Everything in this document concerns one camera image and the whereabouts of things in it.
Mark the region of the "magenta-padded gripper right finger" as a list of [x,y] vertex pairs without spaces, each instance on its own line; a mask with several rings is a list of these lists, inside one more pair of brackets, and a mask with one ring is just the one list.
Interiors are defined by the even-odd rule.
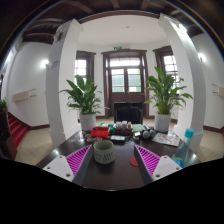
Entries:
[[158,156],[139,145],[134,146],[134,156],[145,185],[181,170],[169,156]]

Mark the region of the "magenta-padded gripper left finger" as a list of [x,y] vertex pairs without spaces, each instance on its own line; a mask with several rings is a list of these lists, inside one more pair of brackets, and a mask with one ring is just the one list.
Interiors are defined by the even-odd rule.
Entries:
[[87,145],[68,156],[57,156],[44,167],[44,170],[67,181],[81,185],[92,155],[92,145]]

